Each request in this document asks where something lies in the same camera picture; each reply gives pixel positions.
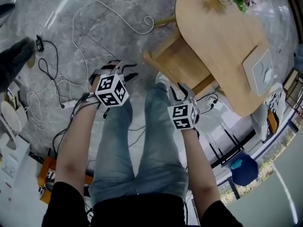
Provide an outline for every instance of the black shirt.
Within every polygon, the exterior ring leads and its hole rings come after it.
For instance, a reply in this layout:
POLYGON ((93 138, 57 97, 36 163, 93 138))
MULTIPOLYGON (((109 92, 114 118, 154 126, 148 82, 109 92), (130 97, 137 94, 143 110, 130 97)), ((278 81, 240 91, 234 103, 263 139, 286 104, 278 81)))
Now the black shirt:
MULTIPOLYGON (((93 207, 91 225, 185 226, 184 205, 170 194, 141 194, 109 199, 93 207)), ((201 226, 242 226, 221 201, 213 203, 200 220, 201 226)), ((89 226, 81 194, 67 183, 53 186, 42 227, 89 226)))

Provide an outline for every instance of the white cube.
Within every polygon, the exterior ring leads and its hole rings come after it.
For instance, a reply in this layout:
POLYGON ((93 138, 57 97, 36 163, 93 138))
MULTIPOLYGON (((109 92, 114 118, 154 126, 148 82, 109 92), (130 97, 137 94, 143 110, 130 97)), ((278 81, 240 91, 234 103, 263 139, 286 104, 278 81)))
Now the white cube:
POLYGON ((129 98, 129 94, 117 74, 101 77, 95 95, 106 107, 122 106, 129 98))
POLYGON ((167 108, 173 125, 177 130, 192 129, 197 118, 194 104, 182 104, 167 108))

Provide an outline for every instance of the shoe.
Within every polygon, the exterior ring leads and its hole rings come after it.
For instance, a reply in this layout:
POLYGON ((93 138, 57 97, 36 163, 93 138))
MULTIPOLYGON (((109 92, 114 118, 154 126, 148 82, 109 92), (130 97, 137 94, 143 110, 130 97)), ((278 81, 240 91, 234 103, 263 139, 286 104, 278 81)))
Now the shoe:
POLYGON ((161 72, 158 72, 156 76, 155 84, 157 83, 163 83, 166 89, 168 89, 171 85, 170 80, 166 76, 164 76, 161 72))
POLYGON ((28 40, 28 44, 29 44, 29 47, 30 47, 31 51, 33 52, 32 56, 27 61, 27 66, 28 66, 28 68, 32 68, 35 64, 35 61, 36 61, 35 42, 33 40, 28 39, 28 38, 27 38, 27 40, 28 40))

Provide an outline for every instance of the gray floor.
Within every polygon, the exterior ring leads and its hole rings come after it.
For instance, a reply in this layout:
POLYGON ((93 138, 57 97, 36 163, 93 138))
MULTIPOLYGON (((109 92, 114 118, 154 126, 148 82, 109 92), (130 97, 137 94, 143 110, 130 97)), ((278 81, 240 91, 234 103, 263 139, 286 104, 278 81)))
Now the gray floor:
MULTIPOLYGON (((12 0, 0 0, 0 3, 12 0)), ((85 83, 87 72, 84 60, 72 43, 72 18, 74 14, 83 6, 95 0, 16 0, 16 9, 0 29, 0 51, 8 48, 21 38, 28 36, 35 38, 36 34, 42 35, 44 39, 56 44, 59 50, 59 72, 67 75, 70 80, 77 84, 85 83)), ((155 20, 167 17, 174 13, 176 0, 100 0, 120 13, 132 26, 139 31, 147 31, 149 27, 144 24, 145 16, 152 16, 155 20)), ((282 81, 286 78, 289 70, 293 67, 293 53, 297 45, 297 34, 294 25, 293 15, 290 11, 287 0, 261 0, 261 4, 251 11, 255 13, 264 26, 275 67, 275 72, 282 81)), ((143 103, 146 90, 153 83, 157 71, 143 62, 141 53, 144 49, 153 49, 161 41, 165 40, 174 30, 174 25, 164 28, 157 28, 148 35, 138 35, 134 33, 121 19, 104 8, 100 4, 92 4, 83 10, 75 18, 75 41, 83 51, 88 61, 89 73, 100 68, 108 60, 114 58, 125 58, 136 61, 139 77, 131 84, 131 101, 134 109, 134 119, 132 129, 144 126, 143 103)), ((38 60, 44 57, 48 63, 55 66, 55 51, 52 47, 46 46, 43 54, 37 54, 38 60)), ((26 94, 30 91, 40 92, 50 82, 49 78, 42 74, 37 63, 29 70, 24 67, 18 77, 22 84, 22 98, 25 104, 26 94)), ((69 98, 69 86, 67 83, 59 85, 61 94, 69 98)), ((32 148, 40 154, 45 155, 46 150, 39 143, 38 130, 41 141, 46 147, 51 146, 54 135, 66 127, 71 109, 61 109, 58 98, 54 94, 54 84, 45 92, 39 94, 42 118, 38 110, 38 100, 33 97, 32 110, 46 126, 46 130, 37 129, 31 122, 28 123, 22 132, 22 136, 32 143, 32 148)), ((72 98, 79 98, 86 87, 71 87, 72 98)), ((199 103, 201 110, 206 108, 205 102, 199 103)), ((103 127, 103 113, 101 108, 94 123, 89 150, 90 159, 94 159, 98 144, 101 139, 103 127)), ((214 160, 214 154, 208 147, 208 142, 214 146, 227 151, 232 147, 226 135, 222 135, 219 126, 225 124, 222 114, 228 112, 226 108, 220 111, 212 110, 201 117, 199 128, 203 131, 204 148, 210 161, 214 160)), ((250 118, 238 119, 231 115, 234 120, 238 120, 229 128, 230 133, 239 139, 252 129, 250 118)), ((129 143, 133 143, 142 131, 130 132, 129 143)), ((175 133, 176 143, 180 152, 180 158, 186 165, 183 141, 180 133, 175 133)), ((135 172, 137 171, 139 160, 143 151, 144 137, 130 148, 131 158, 135 172)))

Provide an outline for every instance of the leg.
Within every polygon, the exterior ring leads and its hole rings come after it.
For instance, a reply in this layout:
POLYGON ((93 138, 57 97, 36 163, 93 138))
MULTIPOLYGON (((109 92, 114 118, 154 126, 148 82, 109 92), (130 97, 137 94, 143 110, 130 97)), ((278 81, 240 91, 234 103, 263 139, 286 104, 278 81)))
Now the leg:
POLYGON ((167 17, 165 19, 161 19, 159 21, 156 21, 155 26, 164 26, 164 25, 170 24, 170 23, 175 22, 175 21, 176 21, 176 16, 173 15, 173 16, 167 17))
POLYGON ((23 39, 0 53, 0 92, 8 89, 33 52, 30 42, 23 39))
POLYGON ((127 140, 132 117, 129 100, 108 112, 97 152, 94 180, 89 187, 93 205, 106 199, 136 194, 127 140))
POLYGON ((187 172, 180 163, 169 118, 166 87, 157 83, 145 101, 146 134, 143 156, 136 177, 139 193, 169 193, 185 198, 187 172))
POLYGON ((17 57, 23 47, 25 47, 28 44, 28 39, 22 39, 18 43, 15 43, 12 45, 9 49, 4 50, 0 53, 0 59, 3 64, 8 64, 14 60, 15 57, 17 57))

